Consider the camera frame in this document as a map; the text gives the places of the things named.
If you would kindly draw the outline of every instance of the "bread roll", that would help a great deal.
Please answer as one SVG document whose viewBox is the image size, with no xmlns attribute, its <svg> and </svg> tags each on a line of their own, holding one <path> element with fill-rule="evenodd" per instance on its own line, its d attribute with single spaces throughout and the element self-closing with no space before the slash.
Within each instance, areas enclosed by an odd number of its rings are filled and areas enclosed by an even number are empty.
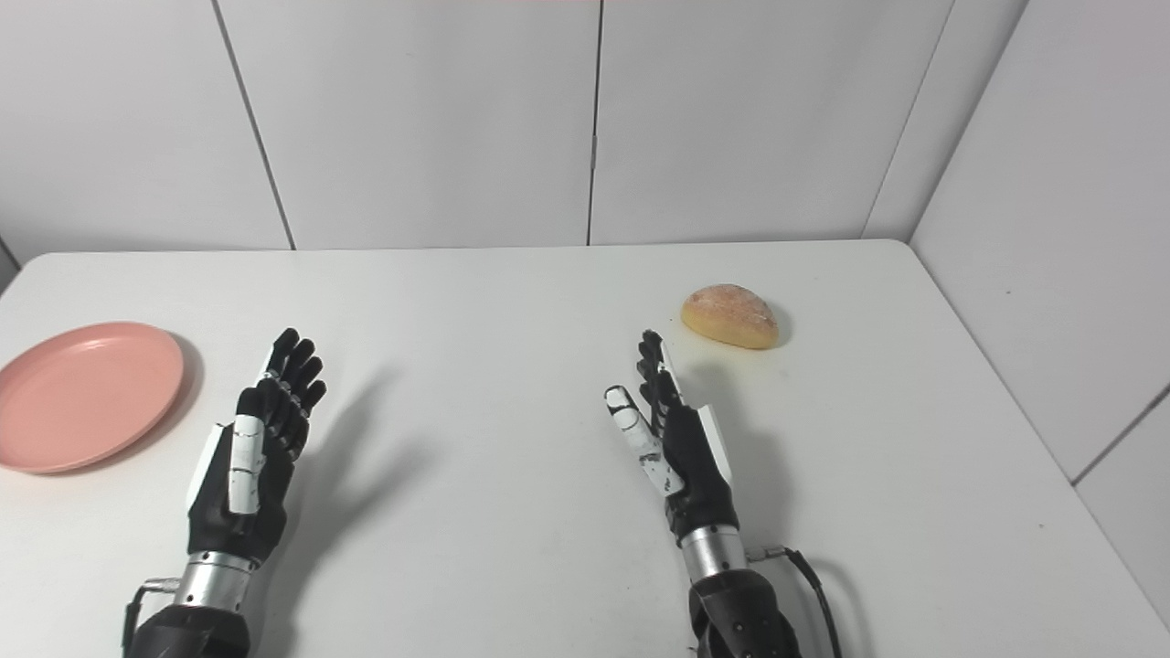
<svg viewBox="0 0 1170 658">
<path fill-rule="evenodd" d="M 752 350 L 766 350 L 780 338 L 768 303 L 734 283 L 693 293 L 682 303 L 682 322 L 708 338 Z"/>
</svg>

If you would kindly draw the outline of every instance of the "table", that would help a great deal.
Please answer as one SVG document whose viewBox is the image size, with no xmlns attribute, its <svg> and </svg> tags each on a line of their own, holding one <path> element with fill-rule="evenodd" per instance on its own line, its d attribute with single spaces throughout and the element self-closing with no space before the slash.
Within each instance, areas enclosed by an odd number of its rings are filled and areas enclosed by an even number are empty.
<svg viewBox="0 0 1170 658">
<path fill-rule="evenodd" d="M 683 297 L 716 282 L 772 303 L 787 342 L 683 328 Z M 897 242 L 47 255 L 0 297 L 0 362 L 110 320 L 173 333 L 192 377 L 121 458 L 0 472 L 9 656 L 116 654 L 135 588 L 181 569 L 207 429 L 285 325 L 317 342 L 330 393 L 253 591 L 256 656 L 688 656 L 681 556 L 603 404 L 647 327 L 718 413 L 745 543 L 805 553 L 848 657 L 1170 654 Z M 805 656 L 828 656 L 799 576 L 759 569 Z"/>
</svg>

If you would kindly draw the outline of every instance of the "cable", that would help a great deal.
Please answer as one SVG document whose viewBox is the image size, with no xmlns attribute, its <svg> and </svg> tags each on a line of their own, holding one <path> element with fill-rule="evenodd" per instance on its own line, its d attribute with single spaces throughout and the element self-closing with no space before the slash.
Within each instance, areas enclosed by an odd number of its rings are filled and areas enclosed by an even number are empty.
<svg viewBox="0 0 1170 658">
<path fill-rule="evenodd" d="M 138 588 L 133 601 L 126 604 L 126 617 L 122 622 L 122 658 L 129 658 L 130 643 L 135 639 L 135 629 L 138 628 L 138 612 L 143 609 L 143 597 L 146 596 L 146 585 Z"/>
<path fill-rule="evenodd" d="M 789 547 L 782 547 L 784 556 L 792 562 L 792 566 L 797 568 L 798 571 L 808 581 L 808 587 L 817 594 L 817 602 L 820 603 L 820 612 L 825 616 L 825 626 L 828 629 L 828 642 L 833 645 L 833 658 L 841 658 L 841 642 L 837 637 L 837 623 L 833 622 L 833 611 L 828 606 L 828 598 L 825 596 L 825 589 L 820 585 L 820 578 L 817 577 L 817 571 L 813 570 L 812 564 L 804 558 L 804 555 L 799 550 L 792 550 Z"/>
</svg>

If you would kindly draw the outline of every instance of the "white wall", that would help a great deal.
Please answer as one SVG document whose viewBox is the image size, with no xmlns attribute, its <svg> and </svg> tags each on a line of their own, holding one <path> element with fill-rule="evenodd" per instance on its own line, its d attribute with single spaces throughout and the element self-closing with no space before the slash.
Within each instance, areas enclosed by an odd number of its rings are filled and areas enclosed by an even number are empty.
<svg viewBox="0 0 1170 658">
<path fill-rule="evenodd" d="M 593 242 L 908 238 L 1020 6 L 606 4 Z"/>
<path fill-rule="evenodd" d="M 1025 5 L 1026 0 L 951 5 L 862 238 L 910 238 Z"/>
<path fill-rule="evenodd" d="M 247 95 L 211 0 L 9 4 L 0 235 L 904 239 L 1023 2 L 222 0 Z"/>
<path fill-rule="evenodd" d="M 585 244 L 599 2 L 221 5 L 300 248 Z"/>
<path fill-rule="evenodd" d="M 911 244 L 1170 622 L 1168 26 L 1032 0 Z"/>
<path fill-rule="evenodd" d="M 1076 491 L 1170 624 L 1170 402 L 1126 436 Z"/>
<path fill-rule="evenodd" d="M 6 2 L 0 90 L 19 260 L 288 247 L 208 2 Z"/>
</svg>

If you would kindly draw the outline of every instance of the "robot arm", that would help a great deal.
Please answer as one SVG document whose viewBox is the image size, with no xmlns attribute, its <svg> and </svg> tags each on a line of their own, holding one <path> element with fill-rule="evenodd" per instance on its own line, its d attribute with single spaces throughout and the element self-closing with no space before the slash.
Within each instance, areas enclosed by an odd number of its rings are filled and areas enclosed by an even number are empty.
<svg viewBox="0 0 1170 658">
<path fill-rule="evenodd" d="M 252 574 L 280 543 L 284 494 L 309 436 L 309 414 L 325 395 L 312 341 L 287 329 L 230 425 L 216 425 L 188 495 L 187 566 L 181 578 L 147 581 L 126 608 L 129 658 L 245 658 L 250 650 L 240 609 Z M 135 629 L 142 596 L 174 595 Z"/>
<path fill-rule="evenodd" d="M 772 585 L 748 568 L 731 500 L 727 452 L 709 406 L 695 410 L 679 391 L 674 369 L 654 331 L 638 345 L 647 421 L 622 386 L 606 404 L 614 421 L 666 499 L 666 516 L 690 577 L 691 629 L 700 658 L 799 658 L 792 625 Z"/>
</svg>

